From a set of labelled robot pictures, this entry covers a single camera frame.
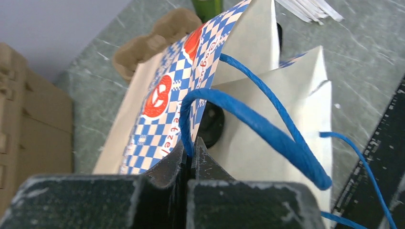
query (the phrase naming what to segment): gray countertop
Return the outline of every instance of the gray countertop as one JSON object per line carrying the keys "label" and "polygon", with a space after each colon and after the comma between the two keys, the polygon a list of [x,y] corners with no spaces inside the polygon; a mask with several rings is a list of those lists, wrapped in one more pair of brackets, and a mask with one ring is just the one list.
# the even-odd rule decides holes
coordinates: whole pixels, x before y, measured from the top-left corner
{"label": "gray countertop", "polygon": [[[224,8],[238,0],[224,0]],[[282,59],[324,47],[332,81],[332,130],[363,149],[405,73],[405,0],[328,0],[345,20],[308,24],[276,4],[283,27]],[[117,48],[148,34],[174,7],[192,9],[190,0],[133,0],[61,75],[56,85],[75,102],[75,171],[91,173],[128,85],[111,64]],[[358,158],[333,140],[334,201]]]}

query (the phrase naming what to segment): paper bag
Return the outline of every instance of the paper bag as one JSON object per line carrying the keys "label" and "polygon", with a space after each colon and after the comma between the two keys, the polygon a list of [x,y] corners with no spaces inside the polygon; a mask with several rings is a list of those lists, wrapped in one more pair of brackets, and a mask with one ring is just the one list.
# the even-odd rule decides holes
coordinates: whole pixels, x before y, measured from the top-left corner
{"label": "paper bag", "polygon": [[[181,100],[191,90],[246,78],[219,63],[222,52],[256,73],[278,67],[274,1],[243,0],[140,63],[100,154],[95,174],[139,174],[179,141]],[[205,101],[192,105],[193,140]]]}
{"label": "paper bag", "polygon": [[[258,77],[285,106],[315,157],[331,176],[331,139],[319,137],[319,132],[330,131],[331,115],[331,83],[326,77],[322,48],[282,62],[279,69]],[[213,88],[242,101],[289,134],[272,103],[250,79],[223,83]],[[330,189],[320,191],[250,127],[229,112],[225,111],[222,137],[208,152],[237,180],[305,184],[317,198],[320,209],[329,212]]]}

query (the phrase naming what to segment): red circular logo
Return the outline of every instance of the red circular logo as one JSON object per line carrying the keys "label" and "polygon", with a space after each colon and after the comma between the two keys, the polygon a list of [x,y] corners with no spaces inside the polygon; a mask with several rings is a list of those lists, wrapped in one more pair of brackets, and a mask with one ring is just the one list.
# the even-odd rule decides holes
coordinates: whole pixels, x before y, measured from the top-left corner
{"label": "red circular logo", "polygon": [[201,25],[187,38],[184,43],[184,51],[189,55],[190,60],[193,62],[197,54],[198,46],[200,45],[200,37],[205,24]]}
{"label": "red circular logo", "polygon": [[164,75],[146,100],[145,109],[142,114],[149,118],[159,117],[166,110],[169,103],[170,90],[171,78],[168,75]]}

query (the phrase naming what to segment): blue cord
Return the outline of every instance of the blue cord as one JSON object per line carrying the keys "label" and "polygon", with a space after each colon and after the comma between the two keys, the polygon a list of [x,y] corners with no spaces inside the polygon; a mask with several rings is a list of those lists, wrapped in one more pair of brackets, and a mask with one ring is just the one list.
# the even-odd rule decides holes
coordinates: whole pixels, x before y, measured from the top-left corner
{"label": "blue cord", "polygon": [[[180,108],[179,126],[181,130],[181,140],[184,144],[188,156],[193,155],[193,143],[190,135],[190,110],[191,104],[196,99],[204,99],[222,107],[234,114],[242,122],[252,128],[269,145],[283,155],[290,163],[308,177],[318,188],[326,190],[330,187],[330,178],[324,172],[319,161],[314,155],[308,156],[297,143],[295,143],[283,131],[272,125],[266,118],[250,109],[246,104],[236,100],[224,92],[215,89],[200,88],[189,92],[182,101]],[[321,170],[324,173],[314,173],[314,170]]]}
{"label": "blue cord", "polygon": [[319,185],[315,184],[321,190],[326,190],[330,186],[332,186],[332,179],[326,174],[322,165],[316,159],[316,157],[310,150],[307,142],[304,140],[304,137],[301,135],[301,133],[295,126],[295,124],[292,121],[287,110],[285,109],[283,104],[280,102],[280,100],[276,97],[276,95],[270,90],[270,88],[259,77],[257,77],[255,74],[253,74],[252,71],[250,71],[248,68],[246,68],[239,61],[235,60],[233,57],[221,53],[219,60],[226,62],[230,66],[243,72],[247,77],[249,77],[258,86],[258,88],[271,101],[273,106],[276,108],[277,112],[280,114],[281,119],[286,124],[286,127],[287,127],[288,131],[291,133],[292,138],[300,147],[302,147],[303,151],[305,152],[303,154],[303,156],[305,158],[304,160],[309,160],[311,162],[315,162],[312,166],[312,169],[310,169],[309,171],[306,171],[306,173],[304,173],[304,174],[306,176],[307,176],[307,174],[310,174],[309,176],[307,176],[308,178],[317,177],[317,176],[325,177],[324,179],[322,179],[323,180],[322,184],[319,184]]}
{"label": "blue cord", "polygon": [[355,223],[355,222],[353,222],[353,221],[351,221],[351,220],[345,219],[345,218],[340,217],[340,216],[335,216],[335,215],[333,215],[333,214],[331,214],[331,213],[328,213],[328,212],[321,211],[321,212],[320,212],[320,215],[321,215],[322,217],[324,217],[324,218],[330,219],[330,220],[332,220],[332,221],[335,221],[335,222],[337,222],[337,223],[343,224],[343,225],[345,225],[345,226],[349,226],[349,227],[351,227],[351,228],[355,228],[355,229],[367,229],[366,227],[363,227],[362,225],[360,225],[360,224],[358,224],[358,223]]}
{"label": "blue cord", "polygon": [[[277,99],[274,93],[261,81],[256,75],[254,75],[249,69],[239,63],[237,60],[230,56],[221,54],[221,61],[225,61],[231,66],[241,70],[246,74],[261,90],[266,94],[269,100],[273,103],[274,107],[277,109],[282,120],[287,126],[287,129],[293,136],[291,140],[284,132],[279,130],[277,127],[272,125],[263,116],[250,109],[246,104],[236,100],[235,98],[215,89],[201,88],[189,92],[182,101],[182,106],[180,108],[180,121],[179,126],[181,130],[181,140],[186,149],[187,155],[193,156],[193,142],[190,133],[190,112],[191,104],[196,99],[204,99],[210,101],[211,103],[224,108],[228,112],[234,114],[237,118],[247,124],[252,128],[259,136],[261,136],[269,145],[271,145],[276,151],[283,155],[290,163],[292,163],[296,168],[298,168],[308,179],[310,179],[319,189],[326,190],[331,186],[331,179],[326,174],[325,170],[320,165],[319,161],[312,154],[307,143],[302,137],[299,130],[294,125],[291,117],[288,115],[286,109]],[[320,137],[338,137],[346,141],[357,153],[360,160],[363,162],[367,173],[372,180],[374,188],[377,192],[377,196],[381,202],[384,213],[388,218],[388,221],[393,229],[396,229],[394,220],[390,214],[388,207],[386,206],[381,192],[377,186],[374,176],[371,172],[370,167],[365,161],[364,157],[360,153],[359,149],[353,144],[350,139],[334,132],[321,132]],[[343,225],[353,227],[355,229],[364,229],[365,227],[352,222],[348,219],[335,216],[331,213],[321,212],[321,215],[330,220],[334,220]]]}
{"label": "blue cord", "polygon": [[363,157],[362,153],[360,152],[360,150],[356,147],[356,145],[350,140],[348,139],[346,136],[343,136],[339,133],[335,133],[335,132],[320,132],[319,134],[320,137],[337,137],[340,138],[341,140],[345,141],[347,144],[349,144],[353,150],[356,152],[357,156],[359,156],[359,159],[363,162],[363,166],[366,169],[368,176],[370,177],[371,183],[374,186],[375,192],[377,193],[377,197],[381,203],[381,207],[383,207],[383,211],[385,216],[388,219],[388,222],[390,223],[390,226],[392,229],[396,229],[396,225],[394,223],[394,220],[392,219],[390,210],[388,209],[387,205],[384,202],[384,198],[381,194],[381,191],[378,187],[377,181],[375,181],[373,172],[370,169],[370,166],[368,165],[366,159]]}

